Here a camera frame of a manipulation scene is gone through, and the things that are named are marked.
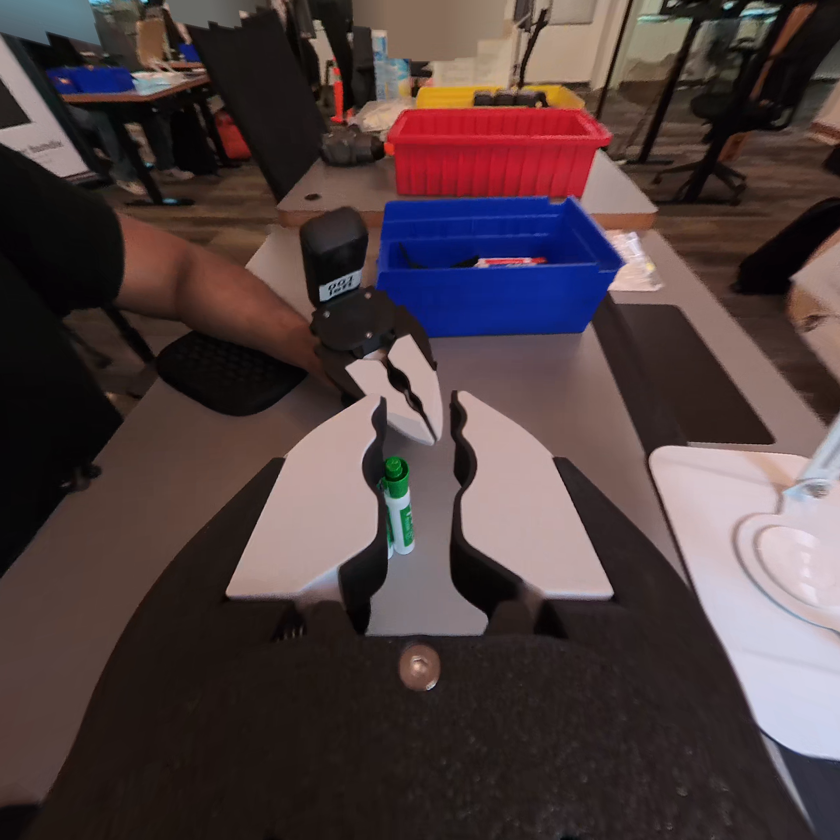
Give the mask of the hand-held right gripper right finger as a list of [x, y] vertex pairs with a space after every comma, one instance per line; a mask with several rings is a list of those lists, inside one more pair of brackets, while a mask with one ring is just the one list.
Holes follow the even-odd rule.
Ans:
[[456, 591], [490, 620], [513, 602], [608, 602], [614, 589], [550, 451], [508, 416], [453, 391], [458, 482], [449, 542]]

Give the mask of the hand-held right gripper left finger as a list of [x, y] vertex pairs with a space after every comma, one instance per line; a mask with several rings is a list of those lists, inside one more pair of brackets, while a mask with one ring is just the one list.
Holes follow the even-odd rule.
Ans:
[[371, 620], [389, 564], [385, 432], [385, 399], [368, 395], [289, 451], [227, 584], [228, 600], [288, 601], [300, 612], [336, 602], [352, 623]]

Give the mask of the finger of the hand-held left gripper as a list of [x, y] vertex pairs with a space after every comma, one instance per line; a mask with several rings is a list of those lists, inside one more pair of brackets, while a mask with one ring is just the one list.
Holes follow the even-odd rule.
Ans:
[[443, 433], [444, 408], [438, 374], [432, 362], [421, 350], [413, 336], [397, 338], [387, 353], [389, 377], [403, 386], [402, 392], [407, 418], [422, 422], [423, 432], [408, 431], [400, 427], [401, 433], [417, 442], [437, 442]]
[[346, 372], [365, 396], [385, 400], [386, 422], [391, 429], [421, 445], [436, 443], [436, 433], [410, 387], [392, 381], [402, 374], [400, 371], [392, 371], [384, 360], [364, 359], [349, 364]]

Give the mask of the blue plastic bin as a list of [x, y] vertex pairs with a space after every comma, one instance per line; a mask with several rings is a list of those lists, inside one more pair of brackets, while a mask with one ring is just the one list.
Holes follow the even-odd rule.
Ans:
[[132, 73], [121, 66], [62, 66], [49, 68], [45, 72], [62, 94], [135, 91]]
[[[474, 267], [481, 257], [524, 256], [547, 264]], [[622, 267], [573, 198], [392, 201], [375, 286], [431, 338], [581, 333]]]

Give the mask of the black wrist rest pad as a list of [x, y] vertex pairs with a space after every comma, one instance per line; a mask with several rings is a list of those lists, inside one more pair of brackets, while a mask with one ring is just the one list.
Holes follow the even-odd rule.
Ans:
[[177, 392], [230, 417], [264, 412], [308, 376], [265, 353], [197, 331], [164, 347], [156, 356], [155, 369]]

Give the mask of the black bag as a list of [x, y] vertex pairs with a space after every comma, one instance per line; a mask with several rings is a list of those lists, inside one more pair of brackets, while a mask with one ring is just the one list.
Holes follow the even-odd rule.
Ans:
[[356, 167], [382, 161], [388, 152], [375, 133], [357, 125], [341, 125], [322, 136], [320, 156], [332, 167]]

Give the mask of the white document stand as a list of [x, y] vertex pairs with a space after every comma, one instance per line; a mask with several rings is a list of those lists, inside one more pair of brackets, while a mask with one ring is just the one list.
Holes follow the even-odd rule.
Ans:
[[810, 460], [668, 446], [648, 464], [759, 729], [838, 761], [838, 420]]

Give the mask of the red plastic bin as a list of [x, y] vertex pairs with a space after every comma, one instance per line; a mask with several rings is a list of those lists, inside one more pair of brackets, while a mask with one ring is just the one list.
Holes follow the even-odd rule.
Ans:
[[612, 134], [558, 108], [406, 110], [388, 134], [401, 196], [580, 198]]

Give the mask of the black foam panel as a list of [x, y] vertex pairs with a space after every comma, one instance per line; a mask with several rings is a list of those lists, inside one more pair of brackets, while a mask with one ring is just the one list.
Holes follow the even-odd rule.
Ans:
[[192, 42], [276, 202], [319, 158], [326, 126], [274, 10], [240, 26], [188, 25]]

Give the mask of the yellow plastic bin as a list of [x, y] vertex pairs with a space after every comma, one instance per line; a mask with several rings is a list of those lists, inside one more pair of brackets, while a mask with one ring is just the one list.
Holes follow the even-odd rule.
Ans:
[[418, 109], [468, 109], [478, 89], [530, 88], [543, 91], [547, 95], [548, 108], [577, 109], [585, 108], [584, 100], [571, 89], [561, 85], [526, 85], [524, 87], [501, 87], [490, 85], [460, 87], [423, 87], [416, 96]]

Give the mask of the row of black blocks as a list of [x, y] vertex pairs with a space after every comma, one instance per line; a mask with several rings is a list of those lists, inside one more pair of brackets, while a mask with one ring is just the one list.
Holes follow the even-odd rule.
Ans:
[[478, 89], [472, 101], [474, 108], [545, 109], [548, 106], [547, 95], [530, 88]]

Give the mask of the wooden office desk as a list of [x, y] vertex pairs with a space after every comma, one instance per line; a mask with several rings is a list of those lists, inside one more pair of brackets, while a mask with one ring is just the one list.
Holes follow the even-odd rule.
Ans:
[[192, 174], [175, 164], [171, 116], [180, 113], [212, 175], [225, 162], [208, 107], [213, 95], [202, 70], [134, 74], [135, 91], [62, 94], [70, 116], [100, 141], [109, 162], [108, 176], [133, 196], [132, 206], [191, 207], [191, 198], [165, 196], [152, 172], [182, 182]]

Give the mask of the white poster board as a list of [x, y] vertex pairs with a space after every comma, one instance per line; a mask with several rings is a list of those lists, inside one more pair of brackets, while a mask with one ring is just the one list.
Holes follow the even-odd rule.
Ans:
[[68, 182], [102, 179], [58, 92], [10, 35], [1, 35], [1, 142]]

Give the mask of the black office chair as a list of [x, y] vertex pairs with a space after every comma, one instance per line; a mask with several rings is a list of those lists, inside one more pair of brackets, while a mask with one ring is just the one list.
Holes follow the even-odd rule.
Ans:
[[[724, 162], [723, 153], [737, 135], [752, 132], [777, 133], [787, 129], [799, 108], [803, 95], [780, 93], [774, 98], [748, 98], [729, 94], [703, 94], [692, 101], [693, 114], [709, 126], [703, 139], [707, 151], [703, 157], [687, 164], [674, 165], [656, 173], [655, 186], [667, 175], [688, 174], [675, 194], [659, 205], [706, 204], [737, 206], [747, 190], [746, 175]], [[702, 197], [707, 181], [716, 179], [728, 190], [728, 198]]]

